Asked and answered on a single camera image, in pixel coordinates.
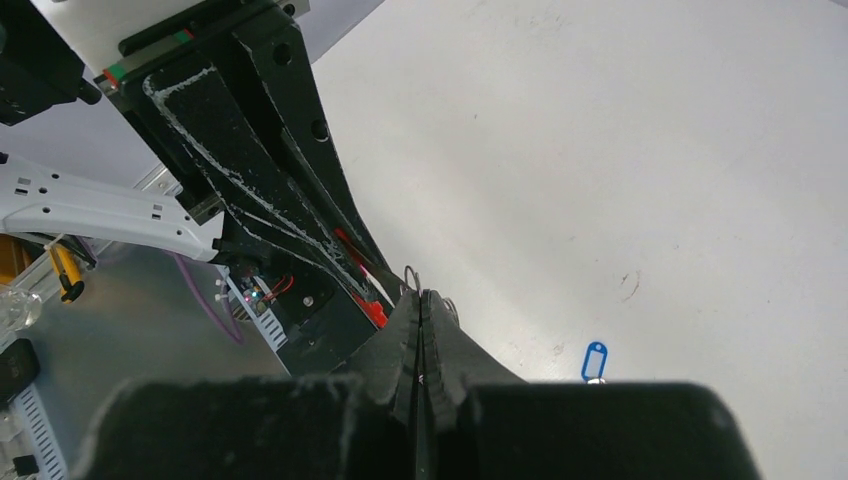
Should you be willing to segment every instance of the screw hole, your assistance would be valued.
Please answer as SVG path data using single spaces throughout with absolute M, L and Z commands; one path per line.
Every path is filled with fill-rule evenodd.
M 291 62 L 291 47 L 289 47 L 289 44 L 281 43 L 274 47 L 274 63 L 285 66 L 289 62 Z
M 312 136 L 319 142 L 326 142 L 330 139 L 330 130 L 327 129 L 327 122 L 324 120 L 315 120 L 312 122 Z

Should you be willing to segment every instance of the stain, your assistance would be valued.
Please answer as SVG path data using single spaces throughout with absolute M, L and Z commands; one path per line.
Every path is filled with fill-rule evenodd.
M 642 284 L 642 271 L 636 270 L 636 286 L 633 287 L 633 291 L 630 292 L 630 295 L 628 295 L 627 298 L 622 300 L 621 303 L 624 303 L 624 302 L 630 300 L 631 298 L 633 298 L 633 295 L 636 295 L 636 291 L 639 290 L 639 286 L 641 284 Z

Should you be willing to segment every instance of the blue keychain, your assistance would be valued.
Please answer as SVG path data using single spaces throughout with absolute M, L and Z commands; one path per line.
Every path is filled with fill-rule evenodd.
M 587 382 L 593 378 L 602 378 L 606 363 L 606 345 L 601 342 L 592 342 L 586 349 L 586 358 L 583 359 L 583 370 L 580 372 L 580 376 Z

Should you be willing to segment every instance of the clear plastic bottle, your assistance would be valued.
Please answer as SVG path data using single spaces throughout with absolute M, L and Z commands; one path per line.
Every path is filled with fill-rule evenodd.
M 0 329 L 21 330 L 41 316 L 41 297 L 15 287 L 0 285 Z

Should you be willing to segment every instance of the white tabletop surface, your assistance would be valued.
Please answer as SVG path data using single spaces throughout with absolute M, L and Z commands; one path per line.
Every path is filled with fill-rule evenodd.
M 387 2 L 315 66 L 393 267 L 528 379 L 689 380 L 848 478 L 848 9 Z

